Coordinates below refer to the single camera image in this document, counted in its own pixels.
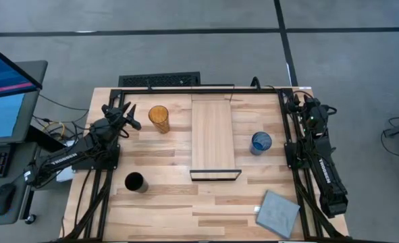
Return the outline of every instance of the wooden cutting board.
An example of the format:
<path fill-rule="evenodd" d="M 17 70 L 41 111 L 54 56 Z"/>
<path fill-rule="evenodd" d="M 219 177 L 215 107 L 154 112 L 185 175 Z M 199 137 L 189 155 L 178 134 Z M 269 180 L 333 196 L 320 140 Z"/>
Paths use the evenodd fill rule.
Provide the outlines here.
<path fill-rule="evenodd" d="M 192 102 L 192 170 L 235 169 L 229 101 Z M 230 179 L 236 172 L 191 173 L 192 179 Z"/>

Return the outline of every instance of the computer mouse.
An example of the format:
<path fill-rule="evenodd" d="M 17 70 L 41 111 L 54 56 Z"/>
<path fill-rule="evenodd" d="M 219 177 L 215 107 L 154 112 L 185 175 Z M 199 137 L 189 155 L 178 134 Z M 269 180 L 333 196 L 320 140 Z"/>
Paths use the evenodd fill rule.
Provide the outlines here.
<path fill-rule="evenodd" d="M 6 214 L 9 210 L 15 191 L 16 186 L 12 183 L 0 186 L 0 215 Z"/>

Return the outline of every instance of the floor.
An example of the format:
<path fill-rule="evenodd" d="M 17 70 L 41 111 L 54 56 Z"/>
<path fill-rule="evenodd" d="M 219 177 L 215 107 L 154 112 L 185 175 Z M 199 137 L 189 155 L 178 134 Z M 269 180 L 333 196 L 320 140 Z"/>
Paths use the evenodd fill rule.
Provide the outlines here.
<path fill-rule="evenodd" d="M 204 28 L 237 33 L 164 34 Z M 398 30 L 399 1 L 387 0 L 0 0 L 0 52 L 47 60 L 42 93 L 65 105 L 88 107 L 94 87 L 116 86 L 128 74 L 200 71 L 203 84 L 248 85 L 257 76 L 262 85 L 312 86 L 338 108 L 329 128 L 350 235 L 392 242 L 399 242 L 399 158 L 384 151 L 380 135 L 399 116 Z M 82 115 L 43 99 L 34 114 Z M 385 144 L 399 152 L 399 137 Z M 38 221 L 0 226 L 0 242 L 56 239 L 68 191 L 37 192 Z"/>

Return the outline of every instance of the chair wheel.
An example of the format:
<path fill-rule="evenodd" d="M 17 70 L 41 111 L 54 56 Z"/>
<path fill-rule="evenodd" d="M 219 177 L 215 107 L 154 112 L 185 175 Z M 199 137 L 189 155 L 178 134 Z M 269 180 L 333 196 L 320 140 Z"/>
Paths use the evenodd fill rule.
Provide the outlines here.
<path fill-rule="evenodd" d="M 25 219 L 26 224 L 32 224 L 36 221 L 37 216 L 36 215 L 30 215 L 28 218 Z"/>

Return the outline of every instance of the wooden tabletop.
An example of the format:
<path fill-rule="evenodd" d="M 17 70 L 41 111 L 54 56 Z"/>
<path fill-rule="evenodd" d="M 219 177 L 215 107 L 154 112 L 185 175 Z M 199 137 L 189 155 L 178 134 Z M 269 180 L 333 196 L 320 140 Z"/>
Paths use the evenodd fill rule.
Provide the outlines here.
<path fill-rule="evenodd" d="M 101 106 L 108 103 L 110 90 L 111 88 L 95 89 L 87 126 L 103 117 Z M 126 96 L 126 102 L 136 103 L 135 119 L 142 124 L 142 130 L 138 132 L 127 128 L 130 138 L 119 138 L 122 153 L 119 166 L 113 173 L 103 236 L 105 241 L 281 240 L 277 234 L 255 223 L 255 206 L 261 205 L 266 190 L 296 203 L 292 172 L 286 166 L 285 132 L 277 95 L 210 94 L 200 97 L 230 100 L 236 168 L 242 169 L 240 177 L 233 182 L 192 182 L 190 179 L 192 100 L 198 96 L 199 94 Z M 149 120 L 149 110 L 155 105 L 163 105 L 169 110 L 171 130 L 166 134 L 156 131 Z M 252 135 L 258 131 L 268 133 L 273 144 L 261 156 L 254 156 L 249 151 L 249 144 Z M 125 188 L 124 179 L 133 171 L 140 172 L 149 183 L 146 193 L 138 194 Z M 86 171 L 79 171 L 74 176 L 64 215 L 66 232 L 73 228 L 85 175 Z M 82 197 L 79 218 L 88 207 L 93 178 L 92 172 Z M 104 178 L 105 174 L 102 175 L 101 185 Z M 318 199 L 319 191 L 316 183 L 313 183 Z M 91 236 L 97 234 L 100 209 L 96 212 Z M 313 229 L 311 212 L 308 211 L 307 214 L 309 227 Z M 343 215 L 330 221 L 338 231 L 348 235 Z M 298 216 L 291 240 L 302 239 Z"/>

